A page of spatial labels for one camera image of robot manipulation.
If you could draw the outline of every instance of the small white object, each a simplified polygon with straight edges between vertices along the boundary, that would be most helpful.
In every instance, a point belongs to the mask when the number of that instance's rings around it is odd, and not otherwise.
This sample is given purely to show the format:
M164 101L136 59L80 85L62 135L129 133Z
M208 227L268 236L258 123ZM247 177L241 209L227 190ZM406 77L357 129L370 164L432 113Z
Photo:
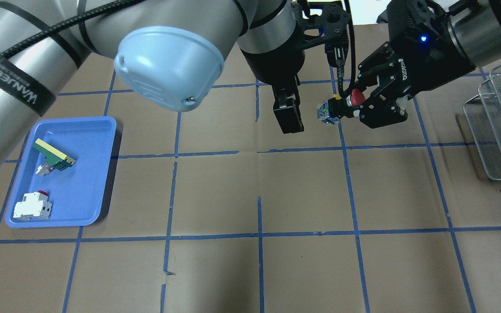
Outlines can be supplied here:
M13 218L30 220L30 218L37 217L47 220L52 206L47 199L47 196L40 192L24 194L22 201L14 205Z
M38 166L38 169L36 169L36 175L38 176L44 176L47 174L50 174L50 169L45 166Z

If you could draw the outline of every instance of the black cable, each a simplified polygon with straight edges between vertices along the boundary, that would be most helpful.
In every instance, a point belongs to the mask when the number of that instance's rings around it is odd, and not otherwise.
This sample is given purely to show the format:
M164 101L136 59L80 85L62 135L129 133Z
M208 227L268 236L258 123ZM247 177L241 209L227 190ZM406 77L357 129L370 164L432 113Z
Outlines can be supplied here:
M118 10L122 10L124 8L128 8L130 6L133 6L137 3L143 2L144 0L116 0L107 4L104 4L103 6L99 6L97 8L93 8L92 10L88 10L84 12L83 14L79 14L77 16L73 16L72 18L68 18L67 20L64 20L62 22L59 22L47 30L43 30L32 37L26 38L25 40L15 44L11 48L8 48L4 52L2 52L2 56L5 57L6 59L16 55L20 51L25 50L26 48L29 48L30 46L33 46L34 44L37 44L38 42L54 35L57 34L58 32L61 32L63 30L66 30L67 28L70 28L72 26L75 26L76 24L79 24L81 22L84 22L85 20L89 20L91 18L101 16L106 13L114 13L117 12Z
M345 10L349 13L351 16L351 19L349 20L349 41L350 41L350 50L351 50L351 82L349 83L349 87L344 91L343 93L345 95L351 94L351 91L354 88L354 83L355 83L355 77L357 75L357 66L356 66L356 55L355 55L355 42L354 42L354 28L353 28L353 15L351 14L351 4L349 3L349 0L344 0L345 4ZM338 87L338 92L340 95L342 95L342 91L344 90L344 75L343 75L343 67L338 67L337 72L337 87Z

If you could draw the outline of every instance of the blue plastic cap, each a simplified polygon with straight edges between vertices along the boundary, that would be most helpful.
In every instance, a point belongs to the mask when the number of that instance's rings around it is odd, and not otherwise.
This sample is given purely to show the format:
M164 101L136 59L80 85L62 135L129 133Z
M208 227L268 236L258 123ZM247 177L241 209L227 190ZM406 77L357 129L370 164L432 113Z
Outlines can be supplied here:
M167 109L198 107L223 71L217 47L175 27L134 30L119 44L115 71L133 91Z

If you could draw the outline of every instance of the robotic arm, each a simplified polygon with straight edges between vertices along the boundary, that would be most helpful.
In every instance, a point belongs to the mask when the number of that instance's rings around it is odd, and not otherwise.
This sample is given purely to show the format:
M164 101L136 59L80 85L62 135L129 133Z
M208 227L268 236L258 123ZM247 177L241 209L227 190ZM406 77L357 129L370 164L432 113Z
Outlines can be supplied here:
M323 120L360 116L370 127L404 121L404 103L416 93L501 57L501 0L462 0L449 12L432 0L392 0L387 22L390 42L359 65L343 99L328 101ZM282 131L303 131L303 51L324 44L342 81L348 24L352 29L340 1L0 0L0 165L91 52L114 58L136 93L189 111L238 42L257 79L272 85Z

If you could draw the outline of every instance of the black rubber ring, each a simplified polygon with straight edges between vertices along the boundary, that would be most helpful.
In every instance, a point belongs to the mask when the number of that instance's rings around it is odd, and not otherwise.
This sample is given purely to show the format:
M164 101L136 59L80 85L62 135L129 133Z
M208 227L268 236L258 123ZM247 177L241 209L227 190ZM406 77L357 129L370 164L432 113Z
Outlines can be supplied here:
M27 22L29 22L30 24L36 26L40 30L47 30L48 28L50 28L50 26L48 24L44 23L43 20L40 20L36 16L30 14L29 12L26 12L22 8L16 6L16 5L12 4L12 3L9 3L9 2L0 2L0 8L2 8L4 10L7 10L9 12L12 12L12 13L14 13L14 14L22 17ZM73 60L73 62L75 62L75 65L76 65L76 67L78 69L82 65L82 60L81 60L81 57L76 52L75 48L73 48L71 46L71 44L69 44L63 37L61 37L60 34L54 34L53 36L51 36L51 38L57 44L59 44L61 46L61 48L65 52L67 52L67 54L71 57L71 59Z
M247 13L243 9L243 6L239 3L239 0L233 0L235 2L235 5L237 8L239 8L239 12L241 13L241 17L243 18L243 30L241 30L241 33L239 34L239 37L243 36L247 31L249 30L249 20L247 18Z
M78 0L77 14L80 15L83 14L84 12L86 12L86 0ZM84 40L86 46L88 46L88 48L90 48L90 50L92 50L93 52L101 55L101 53L98 52L96 47L94 47L94 44L92 43L90 37L88 36L88 32L86 31L85 21L82 21L80 22L80 24L78 24L78 30L80 30L80 35L82 36L82 40Z
M252 22L252 24L250 24L250 29L257 28L258 26L262 26L270 22L270 20L273 20L278 14L280 14L280 12L282 12L286 5L286 1L287 0L282 0L281 4L272 13L264 16L260 20L255 20L254 22Z

